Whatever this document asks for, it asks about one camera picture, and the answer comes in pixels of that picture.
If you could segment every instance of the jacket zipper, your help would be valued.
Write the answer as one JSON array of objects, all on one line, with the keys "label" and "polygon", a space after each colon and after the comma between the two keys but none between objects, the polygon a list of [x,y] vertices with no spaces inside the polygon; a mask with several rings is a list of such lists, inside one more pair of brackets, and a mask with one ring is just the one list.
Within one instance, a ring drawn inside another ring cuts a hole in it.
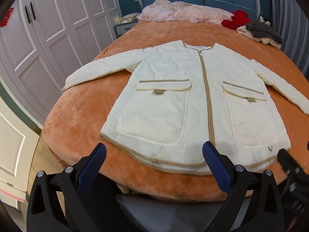
[{"label": "jacket zipper", "polygon": [[202,65],[203,79],[204,79],[205,91],[206,91],[209,141],[215,146],[214,121],[213,121],[212,107],[211,107],[211,93],[210,93],[209,84],[207,81],[205,63],[201,55],[202,50],[197,50],[197,52],[198,52],[198,55],[200,56],[200,63]]}]

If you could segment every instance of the red clothing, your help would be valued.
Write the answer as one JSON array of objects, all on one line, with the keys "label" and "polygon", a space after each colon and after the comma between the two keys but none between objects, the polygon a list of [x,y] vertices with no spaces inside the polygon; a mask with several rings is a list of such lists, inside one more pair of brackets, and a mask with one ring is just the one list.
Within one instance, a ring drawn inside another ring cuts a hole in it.
[{"label": "red clothing", "polygon": [[231,13],[234,14],[234,16],[231,17],[232,21],[224,19],[221,23],[226,28],[236,30],[238,27],[244,26],[246,23],[252,21],[248,18],[248,14],[242,10]]}]

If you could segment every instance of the pocket flap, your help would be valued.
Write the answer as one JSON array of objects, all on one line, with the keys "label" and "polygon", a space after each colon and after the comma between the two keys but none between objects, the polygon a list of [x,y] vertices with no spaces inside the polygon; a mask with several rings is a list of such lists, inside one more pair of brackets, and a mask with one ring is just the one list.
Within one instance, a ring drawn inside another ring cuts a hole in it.
[{"label": "pocket flap", "polygon": [[258,90],[246,88],[240,85],[231,84],[225,81],[222,82],[222,87],[225,91],[231,94],[234,94],[236,96],[239,96],[241,98],[247,98],[247,99],[253,98],[256,100],[266,101],[265,94]]},{"label": "pocket flap", "polygon": [[186,80],[141,80],[137,90],[186,90],[191,87],[191,81]]}]

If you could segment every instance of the red paper decoration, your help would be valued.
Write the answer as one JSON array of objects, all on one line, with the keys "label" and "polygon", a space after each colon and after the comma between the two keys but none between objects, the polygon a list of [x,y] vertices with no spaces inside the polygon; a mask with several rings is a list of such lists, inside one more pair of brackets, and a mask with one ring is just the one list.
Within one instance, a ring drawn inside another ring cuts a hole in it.
[{"label": "red paper decoration", "polygon": [[5,16],[4,16],[3,20],[2,20],[2,22],[0,23],[0,27],[4,27],[4,26],[7,25],[7,22],[9,21],[9,18],[10,18],[10,16],[11,16],[12,12],[13,12],[13,9],[14,9],[14,8],[9,8],[9,10],[8,10],[7,13],[5,14]]}]

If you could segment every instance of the pink comforter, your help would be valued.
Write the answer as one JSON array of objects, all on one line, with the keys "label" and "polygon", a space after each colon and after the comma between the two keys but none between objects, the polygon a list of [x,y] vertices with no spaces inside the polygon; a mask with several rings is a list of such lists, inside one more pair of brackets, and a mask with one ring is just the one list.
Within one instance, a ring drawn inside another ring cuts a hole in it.
[{"label": "pink comforter", "polygon": [[163,22],[208,22],[221,25],[221,22],[231,20],[232,13],[223,9],[211,8],[202,5],[194,5],[185,2],[170,2],[168,0],[156,0],[145,7],[137,16],[140,21]]}]

